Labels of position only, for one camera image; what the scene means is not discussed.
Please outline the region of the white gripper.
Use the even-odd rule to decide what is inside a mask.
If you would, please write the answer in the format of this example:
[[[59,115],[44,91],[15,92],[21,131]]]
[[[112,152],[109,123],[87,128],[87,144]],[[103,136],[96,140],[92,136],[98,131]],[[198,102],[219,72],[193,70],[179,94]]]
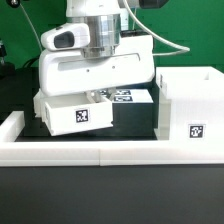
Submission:
[[[124,37],[108,58],[84,58],[79,49],[50,52],[39,59],[39,83],[47,96],[61,96],[150,82],[154,75],[150,35]]]

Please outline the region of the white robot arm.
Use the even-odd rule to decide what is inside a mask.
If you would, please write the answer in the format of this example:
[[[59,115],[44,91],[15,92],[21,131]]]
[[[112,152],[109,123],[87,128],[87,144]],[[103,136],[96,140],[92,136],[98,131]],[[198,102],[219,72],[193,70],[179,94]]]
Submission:
[[[42,34],[39,83],[47,96],[147,83],[153,37],[130,34],[121,0],[67,0],[67,22]]]

